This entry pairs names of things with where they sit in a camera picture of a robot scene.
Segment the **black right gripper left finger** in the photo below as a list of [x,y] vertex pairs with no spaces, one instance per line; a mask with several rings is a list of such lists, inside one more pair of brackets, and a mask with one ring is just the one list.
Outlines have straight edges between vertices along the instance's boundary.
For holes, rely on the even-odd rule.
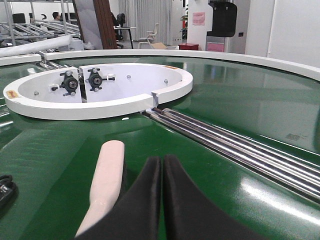
[[113,205],[95,199],[77,240],[156,240],[161,206],[161,158],[149,157],[130,189]]

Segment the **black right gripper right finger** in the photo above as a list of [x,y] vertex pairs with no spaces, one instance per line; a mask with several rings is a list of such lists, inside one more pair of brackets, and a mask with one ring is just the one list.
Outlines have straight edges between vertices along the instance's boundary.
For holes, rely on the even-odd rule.
[[162,187],[167,239],[263,239],[263,236],[237,222],[208,199],[173,154],[164,157]]

